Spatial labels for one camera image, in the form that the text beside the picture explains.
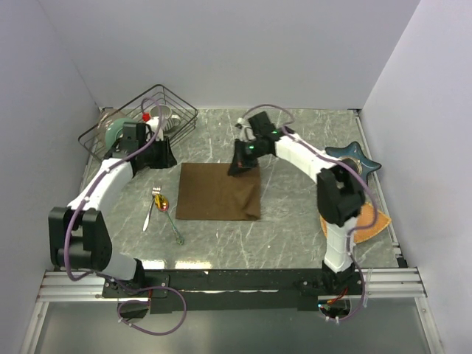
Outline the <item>brown cloth napkin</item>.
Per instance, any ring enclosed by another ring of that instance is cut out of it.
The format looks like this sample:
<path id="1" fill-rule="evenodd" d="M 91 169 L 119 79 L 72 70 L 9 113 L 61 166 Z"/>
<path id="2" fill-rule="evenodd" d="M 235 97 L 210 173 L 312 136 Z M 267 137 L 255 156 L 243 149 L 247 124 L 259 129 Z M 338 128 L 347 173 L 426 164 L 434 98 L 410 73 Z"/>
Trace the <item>brown cloth napkin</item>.
<path id="1" fill-rule="evenodd" d="M 260 168 L 229 176 L 228 164 L 183 163 L 176 217 L 189 221 L 257 221 Z"/>

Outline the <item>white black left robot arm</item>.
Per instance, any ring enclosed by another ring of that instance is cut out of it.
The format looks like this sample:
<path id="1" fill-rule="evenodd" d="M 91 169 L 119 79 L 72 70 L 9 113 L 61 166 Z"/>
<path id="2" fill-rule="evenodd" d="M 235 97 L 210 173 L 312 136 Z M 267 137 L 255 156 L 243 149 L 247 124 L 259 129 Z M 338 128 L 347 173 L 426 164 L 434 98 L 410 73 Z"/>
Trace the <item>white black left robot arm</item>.
<path id="1" fill-rule="evenodd" d="M 72 281 L 97 273 L 115 282 L 129 296 L 146 288 L 142 261 L 115 250 L 105 217 L 122 189 L 142 169 L 166 169 L 176 165 L 170 140 L 163 133 L 167 120 L 124 122 L 118 138 L 106 151 L 100 168 L 86 188 L 67 206 L 48 215 L 52 264 L 64 267 Z"/>

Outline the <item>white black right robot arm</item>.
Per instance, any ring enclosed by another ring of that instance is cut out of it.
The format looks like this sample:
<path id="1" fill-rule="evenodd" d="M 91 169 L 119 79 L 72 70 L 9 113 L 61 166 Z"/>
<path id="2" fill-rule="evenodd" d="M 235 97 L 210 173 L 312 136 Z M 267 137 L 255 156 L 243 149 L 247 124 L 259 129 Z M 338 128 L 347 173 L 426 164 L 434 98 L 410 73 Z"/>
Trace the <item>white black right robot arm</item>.
<path id="1" fill-rule="evenodd" d="M 352 253 L 355 228 L 365 203 L 362 179 L 354 167 L 329 157 L 308 144 L 290 128 L 277 128 L 266 112 L 237 120 L 229 176 L 238 176 L 258 166 L 262 156 L 273 155 L 291 163 L 316 184 L 316 205 L 325 222 L 327 248 L 322 261 L 322 284 L 339 294 L 355 272 Z"/>

